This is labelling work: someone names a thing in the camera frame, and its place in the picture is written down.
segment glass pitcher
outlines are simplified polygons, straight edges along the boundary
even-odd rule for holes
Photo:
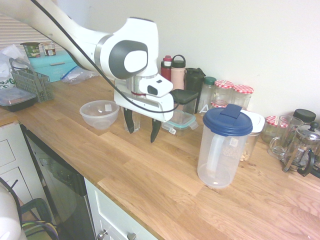
[[[234,179],[248,134],[251,119],[240,112],[241,107],[210,109],[203,117],[203,134],[197,173],[213,188],[225,188]]]
[[[320,146],[320,131],[316,129],[318,127],[319,124],[313,121],[310,125],[297,128],[293,141],[282,160],[285,164],[284,172],[292,169],[306,176],[312,171],[315,163],[315,152]]]

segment gray dish rack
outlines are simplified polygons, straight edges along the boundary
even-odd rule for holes
[[[12,70],[15,68],[13,66],[13,62],[29,67],[29,69],[12,71],[12,76],[17,88],[36,94],[37,101],[39,103],[54,99],[53,90],[50,85],[50,79],[47,75],[34,71],[33,67],[27,62],[15,60],[13,58],[10,58],[9,62]]]

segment stainless steel lid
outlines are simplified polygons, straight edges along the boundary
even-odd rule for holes
[[[304,138],[309,141],[320,141],[320,131],[316,128],[319,127],[319,123],[313,121],[310,125],[303,125],[297,128],[296,132],[300,138]]]

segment cabinet handle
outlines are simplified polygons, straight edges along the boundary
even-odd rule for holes
[[[128,240],[135,240],[137,238],[137,235],[135,233],[128,233],[126,236]]]
[[[97,236],[96,238],[98,240],[103,240],[105,238],[105,235],[108,235],[108,232],[107,230],[103,229],[103,231],[101,231]]]

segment white cabinet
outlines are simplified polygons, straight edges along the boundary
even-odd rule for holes
[[[129,240],[128,234],[136,234],[136,240],[157,240],[91,182],[84,180],[96,236],[106,230],[103,240]]]
[[[30,156],[24,135],[18,123],[0,127],[0,177],[10,186],[23,203],[47,198]]]

